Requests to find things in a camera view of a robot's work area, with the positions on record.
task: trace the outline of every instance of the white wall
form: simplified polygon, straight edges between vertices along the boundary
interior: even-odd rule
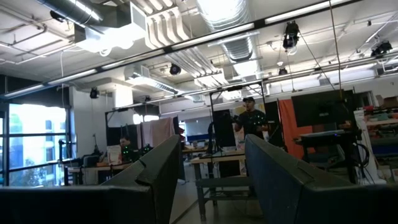
[[[89,93],[70,88],[70,101],[72,106],[72,127],[77,135],[77,157],[91,154],[94,150],[96,134],[100,151],[106,152],[106,126],[105,112],[111,111],[113,99],[100,96],[92,100]]]
[[[354,88],[356,93],[372,91],[373,98],[374,98],[373,102],[375,103],[376,106],[378,106],[378,102],[376,100],[376,95],[381,95],[383,98],[386,98],[389,96],[398,96],[398,75],[392,75],[389,77],[380,77],[380,78],[363,80],[363,81],[352,82],[352,83],[344,83],[344,84],[342,84],[342,87],[345,90],[352,90]],[[316,88],[309,89],[309,90],[298,91],[295,93],[291,93],[291,92],[279,93],[279,94],[271,95],[270,97],[266,97],[266,102],[272,102],[277,99],[286,100],[286,99],[290,99],[292,96],[318,93],[318,92],[330,91],[330,90],[332,90],[331,86],[328,85],[328,86],[316,87]],[[262,103],[262,99],[257,99],[256,102]],[[217,110],[236,108],[242,104],[243,104],[242,102],[238,102],[238,103],[231,103],[228,105],[215,106],[215,110],[217,111]],[[206,105],[210,105],[208,96],[206,97]],[[200,106],[203,106],[203,103],[193,103],[191,100],[182,100],[182,101],[172,102],[172,103],[162,103],[160,107],[161,107],[162,113],[168,113],[168,112],[172,112],[172,111],[185,110],[185,109],[195,108],[195,107],[200,107]],[[167,114],[167,115],[163,115],[162,117],[172,117],[172,116],[178,115],[179,120],[185,120],[185,119],[202,118],[205,116],[209,116],[209,114],[210,114],[210,108],[203,108],[200,110],[192,110],[192,111],[184,111],[184,112],[179,112],[179,113]]]

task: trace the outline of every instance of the orange curtain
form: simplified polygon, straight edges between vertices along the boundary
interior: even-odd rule
[[[284,139],[287,151],[297,159],[301,159],[304,155],[303,147],[294,143],[293,139],[297,139],[301,134],[312,133],[312,126],[298,128],[296,125],[296,117],[292,100],[280,100],[279,111],[284,129]]]

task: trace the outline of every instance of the cap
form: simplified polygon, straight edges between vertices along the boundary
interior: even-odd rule
[[[244,102],[256,102],[255,100],[254,100],[254,98],[253,97],[247,97],[247,98],[243,98],[243,101]]]

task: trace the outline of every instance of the computer monitor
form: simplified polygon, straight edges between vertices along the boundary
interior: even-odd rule
[[[232,127],[234,121],[231,118],[229,110],[214,111],[213,121],[217,145],[219,147],[236,146],[235,134]]]
[[[297,127],[313,126],[317,124],[338,123],[351,121],[354,118],[353,92],[326,91],[321,93],[293,96],[292,102]]]

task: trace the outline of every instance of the glass window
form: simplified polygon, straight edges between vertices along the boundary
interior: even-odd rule
[[[61,123],[60,123],[60,129],[61,129],[62,131],[64,131],[64,130],[66,130],[65,127],[66,127],[66,126],[65,126],[65,122],[61,122]]]
[[[53,141],[47,141],[48,136],[11,137],[10,138],[10,169],[45,164],[47,152],[52,150],[53,158],[59,157],[58,140],[65,136],[51,136]]]
[[[46,136],[45,141],[54,142],[54,136]]]
[[[63,185],[63,169],[58,165],[10,172],[10,186],[51,187]]]
[[[63,108],[10,104],[10,134],[63,133],[66,117]]]
[[[47,131],[51,131],[52,130],[52,122],[51,121],[45,121],[45,129]]]

